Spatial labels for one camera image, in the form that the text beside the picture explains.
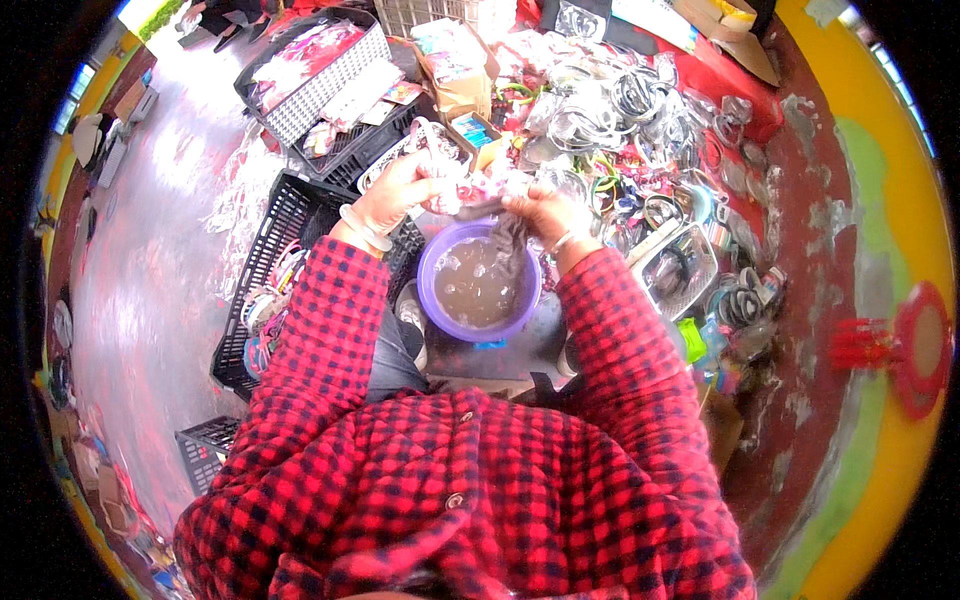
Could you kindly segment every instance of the bucket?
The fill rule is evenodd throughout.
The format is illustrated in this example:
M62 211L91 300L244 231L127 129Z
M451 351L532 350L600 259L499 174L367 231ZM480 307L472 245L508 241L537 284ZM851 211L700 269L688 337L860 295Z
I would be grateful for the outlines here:
M509 338L520 331L533 316L534 309L537 308L537 301L540 299L542 277L540 261L537 259L537 255L530 248L527 248L527 268L520 284L520 290L516 295L514 314L509 319L489 327L477 329L457 323L446 316L446 313L440 307L434 286L437 278L434 267L437 266L441 257L458 243L474 238L490 239L490 232L494 223L493 219L455 223L443 229L435 238L430 240L420 258L420 267L417 272L417 291L420 293L420 303L423 305L423 311L437 327L465 342L498 342Z

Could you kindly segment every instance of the sneaker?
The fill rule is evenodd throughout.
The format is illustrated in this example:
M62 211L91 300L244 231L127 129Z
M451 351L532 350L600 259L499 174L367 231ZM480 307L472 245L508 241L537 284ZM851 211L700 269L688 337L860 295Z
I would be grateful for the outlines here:
M560 350L560 357L557 358L557 371L564 377L575 377L580 372L580 363L577 362L577 349L570 342L570 336L573 332L566 332L566 341L564 347Z
M248 43L252 44L260 39L266 32L267 28L270 27L270 19L265 19L262 23L254 23L250 27L250 40Z
M426 368L426 318L417 297L417 281L415 279L408 281L400 290L400 295L396 297L394 314L401 321L419 329L420 335L423 336L423 345L420 346L420 352L414 358L414 365L417 366L418 371L422 372Z

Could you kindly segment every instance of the concrete floor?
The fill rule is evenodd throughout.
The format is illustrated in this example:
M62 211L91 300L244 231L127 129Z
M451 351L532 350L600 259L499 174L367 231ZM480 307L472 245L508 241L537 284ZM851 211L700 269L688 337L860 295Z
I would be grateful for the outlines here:
M248 122L233 80L267 43L240 36L220 54L212 39L184 51L172 33L151 40L159 98L112 187L94 192L98 227L71 266L81 414L100 420L111 457L167 537L194 497L174 432L246 410L209 377L227 318L215 294L228 233L207 233L203 219L231 191L228 158ZM251 178L257 166L240 168ZM279 166L262 172L268 186Z

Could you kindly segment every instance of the hand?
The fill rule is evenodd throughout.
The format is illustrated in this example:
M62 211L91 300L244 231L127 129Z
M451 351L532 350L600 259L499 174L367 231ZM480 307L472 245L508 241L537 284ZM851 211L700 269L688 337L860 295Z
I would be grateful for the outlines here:
M201 2L200 4L195 4L186 10L183 14L183 19L181 21L192 21L197 18L197 15L206 10L206 2Z
M541 185L530 185L524 196L504 196L504 207L530 224L548 252L568 232L574 237L555 255L557 271L563 276L591 252L603 248L589 233L593 216L586 206Z
M530 223L543 247L550 252L568 231L589 235L593 220L586 206L576 204L549 187L532 184L522 196L504 196L503 206Z
M353 212L365 219L374 231L386 236L414 206L444 192L456 193L456 181L422 175L428 172L429 162L430 154L425 150L393 161L353 204Z

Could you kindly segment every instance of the white cloth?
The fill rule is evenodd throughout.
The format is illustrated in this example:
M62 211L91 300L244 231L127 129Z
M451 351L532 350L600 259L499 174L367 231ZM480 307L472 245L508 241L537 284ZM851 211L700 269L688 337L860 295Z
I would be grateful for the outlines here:
M70 146L82 167L85 167L93 158L93 151L96 150L104 136L103 132L100 131L100 121L103 118L103 114L91 114L81 119L73 129Z

